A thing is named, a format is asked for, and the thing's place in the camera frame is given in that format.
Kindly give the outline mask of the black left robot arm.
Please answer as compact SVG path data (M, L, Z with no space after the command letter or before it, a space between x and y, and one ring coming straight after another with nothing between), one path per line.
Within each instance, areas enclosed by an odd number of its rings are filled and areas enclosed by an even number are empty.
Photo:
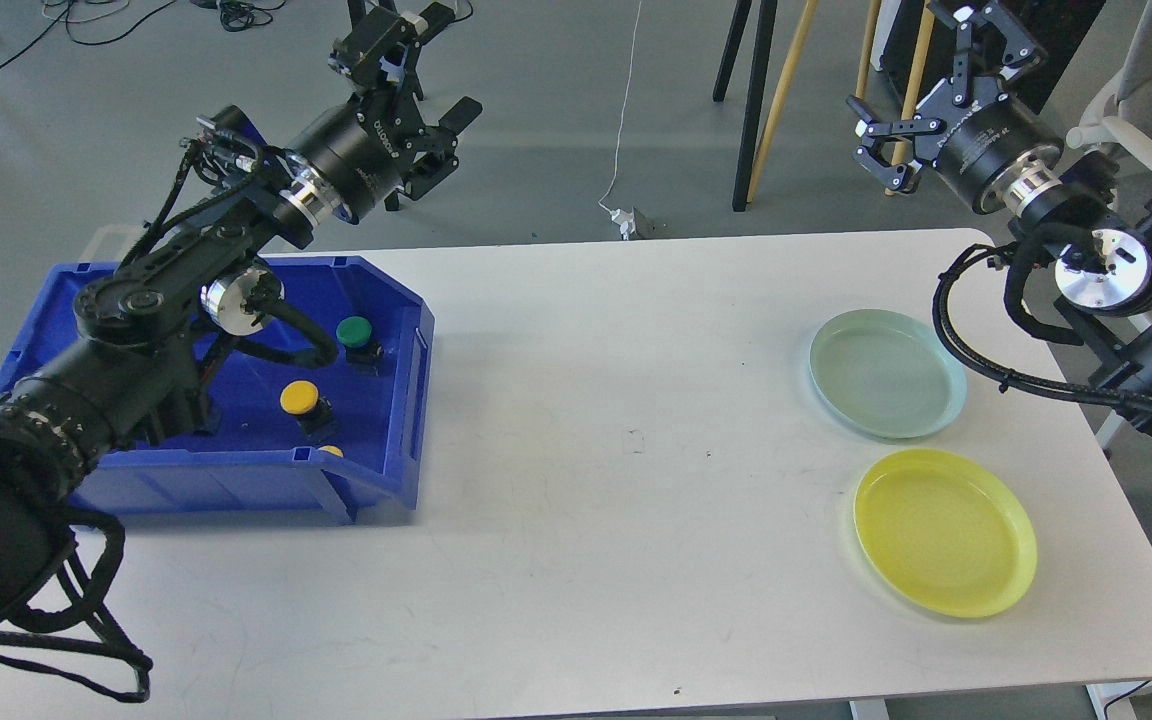
M482 105L462 97L426 123L416 71L457 12L353 1L349 18L329 67L351 96L285 147L234 106L200 118L159 214L73 300L77 341L1 393L0 665L147 702L154 664L106 605L126 528L70 497L111 452L209 427L210 384L230 355L338 361L338 338L285 300L262 250L303 249L325 219L419 200L458 167Z

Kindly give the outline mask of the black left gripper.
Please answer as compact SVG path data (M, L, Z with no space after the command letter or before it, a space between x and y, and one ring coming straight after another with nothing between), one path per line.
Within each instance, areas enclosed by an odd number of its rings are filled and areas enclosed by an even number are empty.
M351 83L403 83L425 32L419 14L370 10L334 41L329 68ZM294 206L311 223L358 223L376 206L420 200L458 169L460 135L482 113L480 101L461 97L429 124L411 88L355 94L294 138Z

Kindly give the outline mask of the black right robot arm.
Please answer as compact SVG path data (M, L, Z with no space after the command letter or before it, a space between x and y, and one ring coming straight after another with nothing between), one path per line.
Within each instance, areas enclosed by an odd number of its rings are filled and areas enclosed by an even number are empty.
M996 1L929 13L954 32L947 76L908 118L886 120L859 97L856 161L886 190L911 194L924 169L980 215L1009 211L1011 243L970 247L938 276L934 332L955 359L1001 389L1102 406L1152 437L1152 200L1137 223L1112 209L1112 146L1152 172L1152 138L1123 118L1096 118L1059 137L1020 100L1020 78L1043 65L1043 46ZM961 338L948 296L973 264L1005 266L1005 311L1030 338L1089 348L1100 367L1087 382L1049 381L987 359Z

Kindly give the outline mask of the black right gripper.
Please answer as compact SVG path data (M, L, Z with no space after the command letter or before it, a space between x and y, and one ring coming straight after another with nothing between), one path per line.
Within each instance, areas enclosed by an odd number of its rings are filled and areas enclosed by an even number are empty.
M996 182L1018 160L1055 165L1064 145L1010 88L1047 61L1046 50L1005 5L986 1L929 10L954 31L952 71L915 105L915 119L886 122L858 96L846 104L858 118L861 168L886 191L914 194L922 170L938 176L975 214L1005 209Z

